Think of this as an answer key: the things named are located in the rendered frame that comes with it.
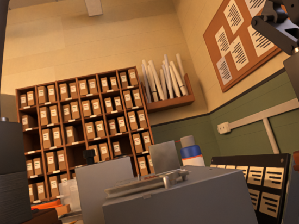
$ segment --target beige wall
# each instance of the beige wall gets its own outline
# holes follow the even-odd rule
[[[207,107],[193,52],[171,0],[102,0],[104,15],[88,17],[84,0],[65,0],[9,11],[1,88],[2,116],[16,121],[15,89],[154,60],[180,53],[195,103],[150,115],[152,125],[204,114]]]
[[[283,68],[283,61],[288,55],[280,53],[227,92],[222,93],[203,39],[203,34],[222,0],[173,0],[173,3],[209,112]]]

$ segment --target cardboard box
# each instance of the cardboard box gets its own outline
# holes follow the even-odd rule
[[[70,95],[73,99],[78,98],[78,91],[77,91],[77,84],[76,83],[70,83]]]
[[[101,78],[101,86],[102,86],[102,92],[106,92],[109,90],[109,85],[106,77]]]
[[[48,152],[46,153],[46,157],[47,157],[47,164],[48,164],[48,172],[59,170],[57,152]]]
[[[42,131],[43,148],[51,148],[53,143],[53,134],[51,129],[43,129]]]
[[[150,137],[149,132],[144,132],[142,134],[142,139],[144,141],[145,151],[149,151],[150,149],[148,147],[152,145],[151,137]]]
[[[101,159],[102,161],[105,161],[106,158],[110,158],[109,157],[109,149],[108,149],[108,145],[107,143],[102,143],[102,144],[99,144],[99,151],[101,153]]]
[[[77,130],[73,126],[65,127],[67,144],[79,141]]]
[[[59,194],[58,184],[60,183],[60,177],[59,176],[49,177],[49,182],[50,182],[51,196],[52,197],[59,196],[60,194]]]
[[[52,132],[53,132],[54,146],[61,146],[63,144],[63,141],[61,139],[60,127],[53,128]]]
[[[66,83],[60,84],[59,89],[60,89],[60,99],[70,98],[70,95],[68,94],[68,86]]]
[[[138,117],[140,128],[147,128],[147,122],[146,122],[144,110],[138,110],[137,117]]]
[[[79,81],[79,89],[80,89],[80,96],[85,96],[88,94],[86,80]]]
[[[147,161],[148,161],[148,165],[149,165],[149,169],[151,170],[151,173],[155,173],[151,155],[147,156]]]
[[[55,102],[56,101],[56,91],[55,91],[55,86],[54,85],[49,85],[48,86],[48,98],[50,102]]]
[[[94,128],[94,123],[93,122],[89,122],[85,124],[85,129],[86,129],[86,136],[87,139],[94,139],[96,137],[96,133],[95,133],[95,128]]]
[[[68,121],[72,119],[71,106],[69,104],[63,105],[63,120]]]
[[[97,132],[97,137],[105,137],[106,132],[105,132],[105,126],[103,121],[96,121],[96,132]]]
[[[121,155],[121,146],[118,141],[112,142],[114,156]]]
[[[109,120],[108,126],[109,126],[109,130],[110,130],[110,135],[117,133],[115,119]]]
[[[49,102],[48,91],[46,87],[44,86],[38,87],[38,99],[39,99],[39,104]]]
[[[66,182],[67,180],[69,180],[68,177],[67,177],[67,173],[60,175],[60,181],[62,183]]]
[[[130,78],[131,85],[138,85],[135,69],[129,69],[128,72],[129,72],[129,78]]]
[[[51,123],[59,123],[59,116],[58,116],[58,110],[56,105],[50,107],[50,114],[51,114]]]
[[[22,116],[22,128],[34,128],[38,127],[38,121],[29,115]]]
[[[47,107],[40,107],[40,123],[42,126],[51,123],[50,110]]]
[[[78,102],[71,102],[71,109],[72,109],[72,118],[79,119],[80,118],[80,109]]]
[[[90,101],[82,101],[83,116],[89,117],[92,115],[90,108]]]
[[[128,87],[129,83],[128,83],[128,79],[127,79],[127,74],[125,72],[121,72],[120,77],[121,77],[121,86],[123,88]]]
[[[137,120],[136,120],[136,116],[135,116],[134,111],[128,112],[128,118],[129,118],[129,123],[130,123],[131,130],[138,129]]]
[[[114,103],[115,103],[115,110],[122,110],[121,98],[119,96],[114,97]]]
[[[124,117],[118,117],[117,121],[119,123],[120,132],[126,132],[127,128],[126,128],[126,121],[125,121]]]
[[[135,152],[136,153],[141,153],[144,151],[143,147],[142,147],[142,143],[141,143],[141,139],[140,139],[140,134],[133,134],[133,142],[134,142],[134,147],[135,147]]]
[[[105,107],[106,107],[106,113],[109,113],[109,112],[113,111],[111,98],[106,98],[105,99]]]
[[[39,200],[45,199],[47,197],[46,189],[45,189],[45,183],[44,182],[37,183],[36,187],[38,189],[38,198],[39,198]]]
[[[35,175],[43,174],[42,159],[41,158],[33,159],[33,164],[34,164],[34,174]]]
[[[38,188],[36,184],[30,184],[28,187],[29,187],[30,202],[37,201],[39,199],[39,196],[38,196]]]
[[[113,90],[118,90],[119,89],[116,77],[110,77],[110,83],[111,83],[111,88]]]
[[[97,81],[95,78],[88,80],[88,86],[89,86],[89,93],[91,94],[98,93]]]
[[[93,115],[102,114],[101,105],[99,104],[99,100],[98,99],[92,100],[91,101],[91,105],[92,105],[92,113],[93,113]]]
[[[64,151],[63,150],[57,151],[57,159],[58,159],[59,170],[65,170],[66,169],[66,164],[65,164],[65,157],[64,157]]]
[[[131,93],[130,90],[124,91],[123,92],[123,97],[124,97],[124,102],[126,103],[126,108],[132,108],[133,107],[133,102],[131,98]]]
[[[26,165],[27,165],[27,177],[33,176],[34,175],[33,161],[32,160],[27,160]]]
[[[28,106],[35,105],[35,93],[34,93],[34,91],[27,92],[27,105]]]
[[[67,214],[67,213],[71,212],[70,204],[66,204],[64,206],[56,207],[55,209],[57,211],[58,216],[64,215],[64,214]]]
[[[94,156],[95,163],[100,162],[99,154],[98,154],[98,146],[97,145],[89,146],[89,150],[95,150],[96,153],[96,155]]]
[[[27,95],[23,94],[20,96],[20,108],[27,106]]]
[[[133,99],[134,99],[135,106],[136,107],[137,106],[141,107],[142,106],[142,100],[141,100],[139,90],[132,90],[132,94],[133,94]]]
[[[144,157],[138,157],[137,160],[138,160],[138,166],[139,166],[140,174],[142,176],[148,175],[145,158]]]

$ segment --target paper tube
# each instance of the paper tube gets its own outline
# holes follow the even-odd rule
[[[151,92],[150,92],[150,87],[148,86],[148,81],[147,81],[147,76],[146,76],[146,71],[145,71],[144,64],[142,64],[141,67],[142,67],[142,72],[144,74],[144,84],[145,84],[147,102],[151,103],[152,102]]]
[[[163,90],[162,90],[162,87],[161,87],[160,79],[158,77],[157,71],[155,70],[154,62],[152,60],[150,60],[148,63],[152,68],[152,72],[153,72],[154,80],[155,80],[155,85],[157,87],[160,99],[163,101],[163,100],[165,100],[165,97],[164,97]]]
[[[161,80],[161,86],[162,86],[164,97],[165,97],[165,99],[167,99],[167,89],[166,89],[165,76],[164,76],[163,69],[160,69],[160,80]]]
[[[171,88],[172,84],[171,84],[171,77],[170,77],[167,54],[164,54],[164,60],[165,60],[165,68],[166,68],[165,76],[167,76],[167,87],[168,87],[168,91],[169,91],[169,97],[170,97],[170,99],[173,99],[173,91],[172,91],[172,88]]]
[[[170,62],[170,65],[172,66],[172,69],[173,69],[173,71],[174,71],[174,73],[175,73],[175,75],[176,75],[176,79],[177,79],[179,88],[180,88],[180,90],[181,90],[183,96],[186,96],[186,94],[187,94],[187,93],[186,93],[186,88],[185,88],[185,86],[184,86],[184,84],[183,84],[183,82],[182,82],[182,79],[181,79],[181,77],[180,77],[180,75],[179,75],[179,73],[178,73],[178,70],[177,70],[175,64],[173,63],[173,61]]]
[[[149,86],[151,86],[152,85],[152,80],[150,78],[150,74],[148,73],[147,63],[146,63],[145,60],[142,60],[142,63],[144,64],[144,68],[145,68],[145,72],[146,72],[148,84],[149,84]]]
[[[159,99],[158,99],[157,91],[155,89],[155,81],[154,81],[154,77],[153,77],[153,72],[152,72],[151,66],[148,65],[147,69],[148,69],[149,77],[151,79],[151,91],[152,91],[152,95],[153,95],[154,101],[157,102],[157,101],[159,101]]]
[[[187,89],[187,86],[186,86],[186,82],[185,82],[185,78],[184,78],[185,71],[184,71],[182,59],[180,58],[180,54],[176,54],[176,57],[177,57],[177,63],[178,63],[179,71],[180,71],[180,77],[181,77],[182,82],[183,82],[183,84],[185,86],[185,89],[186,89],[186,95],[189,95],[188,89]]]
[[[172,79],[173,89],[175,90],[176,96],[180,97],[180,92],[179,92],[178,83],[176,80],[176,75],[175,75],[175,72],[173,71],[173,68],[171,65],[169,66],[169,70],[170,70],[170,75],[171,75],[171,79]]]

